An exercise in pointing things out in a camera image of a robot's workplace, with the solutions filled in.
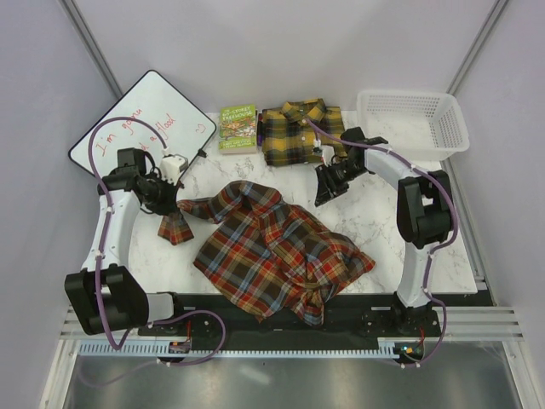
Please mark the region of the green treehouse book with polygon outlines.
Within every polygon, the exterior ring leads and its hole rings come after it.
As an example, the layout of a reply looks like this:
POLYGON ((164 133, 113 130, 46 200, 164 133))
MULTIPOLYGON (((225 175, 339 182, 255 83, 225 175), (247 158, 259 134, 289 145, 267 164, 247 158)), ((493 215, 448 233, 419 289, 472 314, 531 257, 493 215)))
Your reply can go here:
POLYGON ((218 147, 221 154, 257 153, 257 111, 253 104, 221 109, 218 147))

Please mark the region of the folded yellow plaid shirt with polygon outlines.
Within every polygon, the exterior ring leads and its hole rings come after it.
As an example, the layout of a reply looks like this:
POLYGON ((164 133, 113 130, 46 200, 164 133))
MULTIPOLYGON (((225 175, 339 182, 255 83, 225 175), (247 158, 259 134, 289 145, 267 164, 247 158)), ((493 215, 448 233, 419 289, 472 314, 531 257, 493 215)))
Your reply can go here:
POLYGON ((321 158, 313 153, 315 133, 312 124, 335 137, 323 135, 322 145, 331 146, 338 158, 347 156, 337 140, 345 131, 339 107, 328 106, 323 99, 286 101, 281 107, 262 111, 263 142, 261 150, 269 166, 319 163, 321 158))

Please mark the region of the white plastic basket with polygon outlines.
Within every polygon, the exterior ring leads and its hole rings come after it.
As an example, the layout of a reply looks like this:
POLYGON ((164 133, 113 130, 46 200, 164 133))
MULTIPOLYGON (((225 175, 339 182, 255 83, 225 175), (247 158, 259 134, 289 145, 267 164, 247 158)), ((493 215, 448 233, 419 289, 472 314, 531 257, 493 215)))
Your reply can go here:
POLYGON ((468 129, 453 95, 407 90, 363 90, 358 124, 368 137, 382 137, 412 161, 444 161, 469 149, 468 129))

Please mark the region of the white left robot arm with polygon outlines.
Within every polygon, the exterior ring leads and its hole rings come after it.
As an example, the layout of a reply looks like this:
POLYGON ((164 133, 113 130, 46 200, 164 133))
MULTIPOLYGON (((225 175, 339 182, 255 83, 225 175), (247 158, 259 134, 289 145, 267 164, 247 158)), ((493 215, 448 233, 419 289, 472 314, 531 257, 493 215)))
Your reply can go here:
POLYGON ((168 292, 148 294, 129 271, 129 248, 135 220, 145 206, 167 216, 178 211, 177 182, 188 161, 166 153, 155 163, 141 149, 118 150, 118 165, 100 178, 100 214, 89 255, 80 272, 65 278, 65 293, 83 331, 111 334, 157 321, 169 335, 186 328, 186 313, 168 292))

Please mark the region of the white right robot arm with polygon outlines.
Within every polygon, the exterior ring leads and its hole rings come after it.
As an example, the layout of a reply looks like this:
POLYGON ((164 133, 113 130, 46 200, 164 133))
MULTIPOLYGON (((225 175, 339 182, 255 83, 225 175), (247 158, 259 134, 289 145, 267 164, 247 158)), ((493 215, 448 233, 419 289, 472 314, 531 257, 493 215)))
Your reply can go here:
POLYGON ((421 324, 417 309, 435 301, 428 285, 434 254, 451 245, 458 234, 450 178, 442 170, 412 164, 384 138, 367 138, 359 127, 339 138, 316 125, 312 128, 313 153, 322 157, 315 169, 317 207, 346 193, 349 182, 364 173, 379 176, 397 192, 396 222, 405 251, 401 281, 394 293, 397 308, 389 321, 396 333, 410 335, 421 324))

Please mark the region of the white dry-erase board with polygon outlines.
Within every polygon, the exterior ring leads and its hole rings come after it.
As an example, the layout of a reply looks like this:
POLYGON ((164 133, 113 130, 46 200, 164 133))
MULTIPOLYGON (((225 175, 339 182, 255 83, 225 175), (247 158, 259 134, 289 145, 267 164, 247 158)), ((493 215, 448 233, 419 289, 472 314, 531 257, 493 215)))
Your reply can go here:
POLYGON ((150 70, 99 119, 115 118, 92 137, 89 130, 68 152, 69 159, 88 173, 89 152, 101 176, 118 166, 118 150, 139 148, 158 164, 164 147, 192 163, 204 150, 216 124, 159 72, 150 70))

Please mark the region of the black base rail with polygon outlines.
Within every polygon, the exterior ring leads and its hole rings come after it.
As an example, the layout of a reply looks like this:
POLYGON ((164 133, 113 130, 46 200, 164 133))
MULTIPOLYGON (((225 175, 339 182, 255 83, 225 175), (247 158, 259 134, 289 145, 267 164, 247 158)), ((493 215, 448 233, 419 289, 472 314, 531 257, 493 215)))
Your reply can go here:
POLYGON ((324 306, 324 322, 311 326, 283 308, 258 320, 221 295, 177 294, 175 316, 208 310, 227 329, 223 351, 341 351, 375 349, 380 338, 420 340, 440 335, 431 305, 404 312, 394 295, 339 295, 324 306))

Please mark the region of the red brown plaid shirt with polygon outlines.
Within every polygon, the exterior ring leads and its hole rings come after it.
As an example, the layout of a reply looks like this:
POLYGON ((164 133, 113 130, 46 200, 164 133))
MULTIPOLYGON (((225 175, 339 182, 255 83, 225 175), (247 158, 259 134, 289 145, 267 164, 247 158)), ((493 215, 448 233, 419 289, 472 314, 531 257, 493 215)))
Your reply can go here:
POLYGON ((172 245, 191 240, 185 215, 216 224, 193 264, 257 320, 288 308, 303 323, 321 326, 324 305, 376 265, 347 236, 285 202, 272 187, 233 181, 213 197, 183 199, 176 206, 161 221, 158 236, 172 245))

